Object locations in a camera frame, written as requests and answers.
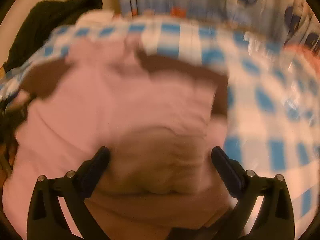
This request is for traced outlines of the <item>pink and brown jacket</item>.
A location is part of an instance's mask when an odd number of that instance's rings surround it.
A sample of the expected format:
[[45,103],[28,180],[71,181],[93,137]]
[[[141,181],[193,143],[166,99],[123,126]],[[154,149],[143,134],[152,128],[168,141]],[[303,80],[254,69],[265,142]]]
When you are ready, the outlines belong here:
[[4,214],[23,238],[39,176],[77,170],[99,148],[106,171],[85,201],[111,239],[165,239],[198,230],[229,209],[210,153],[227,132],[227,76],[166,56],[140,42],[74,42],[65,57],[35,65],[17,99],[35,95],[15,131]]

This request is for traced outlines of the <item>blue white checkered quilt bag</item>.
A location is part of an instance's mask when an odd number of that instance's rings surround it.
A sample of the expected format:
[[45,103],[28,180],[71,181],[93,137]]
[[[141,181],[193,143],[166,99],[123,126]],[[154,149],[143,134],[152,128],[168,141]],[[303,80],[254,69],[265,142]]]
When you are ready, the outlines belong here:
[[228,75],[227,155],[259,175],[282,173],[295,221],[319,205],[319,81],[300,56],[254,35],[169,18],[116,19],[100,26],[56,28],[49,40],[1,85],[10,99],[32,65],[61,58],[78,38],[138,34],[149,54],[208,66]]

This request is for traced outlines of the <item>black garment pile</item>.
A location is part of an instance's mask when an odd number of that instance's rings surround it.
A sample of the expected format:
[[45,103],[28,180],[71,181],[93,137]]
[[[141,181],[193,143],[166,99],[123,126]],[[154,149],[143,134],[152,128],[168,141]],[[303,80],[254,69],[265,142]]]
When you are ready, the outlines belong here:
[[58,26],[73,25],[78,18],[94,9],[102,9],[103,0],[44,0],[38,2],[22,23],[3,63],[5,72],[24,64],[48,40]]

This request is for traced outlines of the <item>whale pattern curtain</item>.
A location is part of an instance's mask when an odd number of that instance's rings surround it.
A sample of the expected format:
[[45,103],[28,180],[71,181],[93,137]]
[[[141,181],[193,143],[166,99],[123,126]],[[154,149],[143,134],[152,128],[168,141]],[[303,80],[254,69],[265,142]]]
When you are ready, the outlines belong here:
[[319,55],[319,21],[306,0],[119,0],[121,14],[169,14],[251,29]]

